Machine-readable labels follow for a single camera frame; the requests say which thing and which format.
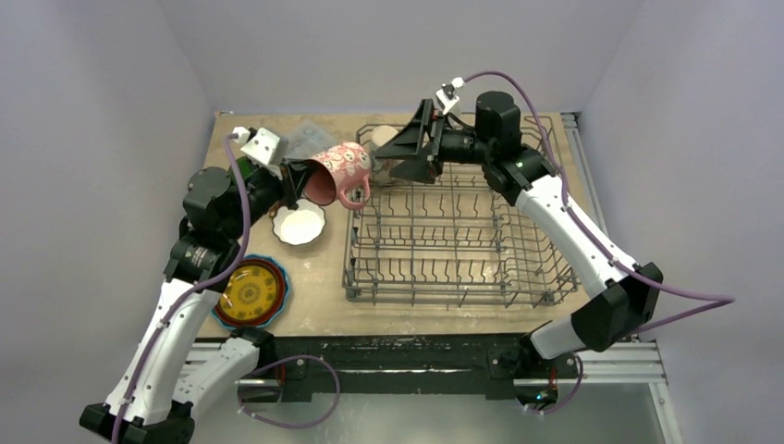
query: metal wire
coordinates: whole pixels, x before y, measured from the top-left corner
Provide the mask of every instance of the metal wire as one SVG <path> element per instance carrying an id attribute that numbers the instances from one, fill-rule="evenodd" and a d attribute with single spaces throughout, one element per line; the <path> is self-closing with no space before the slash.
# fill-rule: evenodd
<path id="1" fill-rule="evenodd" d="M 360 128 L 357 143 L 366 146 L 378 125 Z M 534 129 L 522 131 L 542 149 Z M 479 166 L 446 164 L 432 185 L 374 187 L 367 206 L 349 213 L 348 230 L 343 286 L 353 302 L 554 305 L 579 285 L 553 243 L 487 186 Z"/>

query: wooden surface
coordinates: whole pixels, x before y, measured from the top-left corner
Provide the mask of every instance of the wooden surface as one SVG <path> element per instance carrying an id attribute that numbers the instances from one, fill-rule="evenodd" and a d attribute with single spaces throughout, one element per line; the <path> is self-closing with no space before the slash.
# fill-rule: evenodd
<path id="1" fill-rule="evenodd" d="M 560 116 L 550 114 L 543 117 L 549 117 L 544 121 L 546 126 L 552 124 L 551 142 L 570 178 L 572 196 L 580 206 L 587 209 L 590 206 L 580 184 Z M 234 127 L 261 126 L 286 134 L 305 119 L 315 122 L 339 141 L 353 141 L 354 132 L 362 125 L 406 123 L 410 114 L 218 115 L 204 166 L 228 167 L 220 139 Z M 471 123 L 470 116 L 466 116 L 466 120 Z M 524 120 L 525 126 L 535 128 L 529 122 L 529 117 Z M 238 146 L 233 148 L 235 155 L 241 155 Z M 341 285 L 348 212 L 339 203 L 333 203 L 325 208 L 325 217 L 325 231 L 307 246 L 294 247 L 280 242 L 272 233 L 272 221 L 268 216 L 251 229 L 248 253 L 274 257 L 286 268 L 291 279 L 288 307 L 268 327 L 269 331 L 278 336 L 520 332 L 534 329 L 546 320 L 567 315 L 587 301 L 586 295 L 579 290 L 561 304 L 536 308 L 516 304 L 506 309 L 502 306 L 451 306 L 447 309 L 446 306 L 438 305 L 373 306 L 369 303 L 349 302 Z M 199 333 L 202 338 L 227 335 L 228 331 L 211 316 Z"/>

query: small white bowl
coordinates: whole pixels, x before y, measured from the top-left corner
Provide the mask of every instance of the small white bowl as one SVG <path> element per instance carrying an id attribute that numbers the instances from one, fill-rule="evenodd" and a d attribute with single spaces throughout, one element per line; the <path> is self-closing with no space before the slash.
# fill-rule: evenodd
<path id="1" fill-rule="evenodd" d="M 297 210 L 289 210 L 285 206 L 279 208 L 272 220 L 273 233 L 289 245 L 312 242 L 324 231 L 326 224 L 322 207 L 307 199 L 299 199 L 297 205 Z"/>

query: gray wall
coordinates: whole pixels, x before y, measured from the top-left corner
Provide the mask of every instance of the gray wall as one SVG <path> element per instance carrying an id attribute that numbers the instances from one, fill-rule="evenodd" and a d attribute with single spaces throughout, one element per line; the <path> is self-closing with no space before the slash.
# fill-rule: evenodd
<path id="1" fill-rule="evenodd" d="M 210 105 L 237 112 L 412 111 L 492 68 L 542 110 L 579 110 L 641 3 L 161 0 Z"/>
<path id="2" fill-rule="evenodd" d="M 781 442 L 784 3 L 647 1 L 582 115 L 608 229 L 730 307 L 663 327 L 686 442 Z M 658 317 L 693 306 L 664 295 Z"/>
<path id="3" fill-rule="evenodd" d="M 0 44 L 0 442 L 101 442 L 210 110 L 154 0 L 6 2 Z"/>

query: floral mug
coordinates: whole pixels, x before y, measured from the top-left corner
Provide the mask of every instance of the floral mug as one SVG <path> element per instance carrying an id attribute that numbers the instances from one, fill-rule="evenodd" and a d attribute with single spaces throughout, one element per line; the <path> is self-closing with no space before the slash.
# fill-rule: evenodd
<path id="1" fill-rule="evenodd" d="M 339 199 L 349 210 L 362 209 L 370 199 L 370 175 L 373 169 L 370 155 L 362 145 L 343 142 L 340 145 L 313 155 L 309 159 L 317 164 L 304 195 L 314 204 L 329 205 Z M 364 200 L 353 202 L 349 191 L 362 186 Z"/>

